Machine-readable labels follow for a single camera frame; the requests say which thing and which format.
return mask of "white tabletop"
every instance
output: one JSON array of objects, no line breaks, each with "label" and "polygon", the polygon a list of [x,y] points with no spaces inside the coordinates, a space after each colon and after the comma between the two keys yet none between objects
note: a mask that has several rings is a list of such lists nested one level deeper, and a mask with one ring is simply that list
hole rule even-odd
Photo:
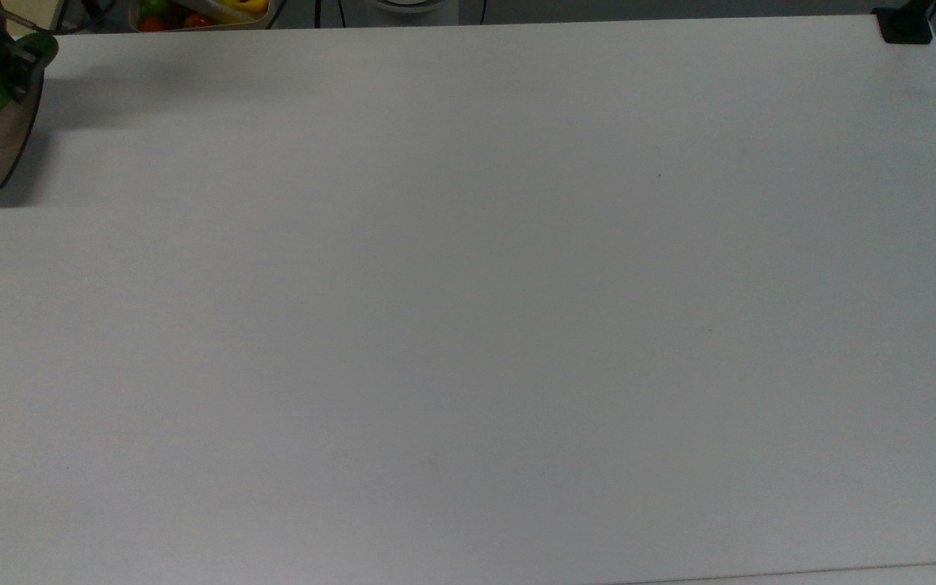
[{"label": "white tabletop", "polygon": [[936,44],[872,16],[64,38],[0,583],[936,562]]}]

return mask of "floor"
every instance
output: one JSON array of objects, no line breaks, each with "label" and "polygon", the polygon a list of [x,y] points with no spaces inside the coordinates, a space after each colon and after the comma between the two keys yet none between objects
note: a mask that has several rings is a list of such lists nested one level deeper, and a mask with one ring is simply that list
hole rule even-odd
[{"label": "floor", "polygon": [[[128,2],[118,5],[101,27],[102,33],[127,33]],[[364,26],[366,15],[362,0],[341,0],[349,27]],[[843,15],[868,14],[872,8],[897,7],[900,0],[461,0],[462,23],[476,24],[487,3],[485,24],[530,22],[572,22],[602,20],[650,20],[679,18],[734,18],[762,15]],[[323,1],[323,26],[340,27],[339,0]],[[80,3],[70,0],[68,19],[79,15]],[[313,26],[312,0],[286,0],[274,28],[310,28]]]}]

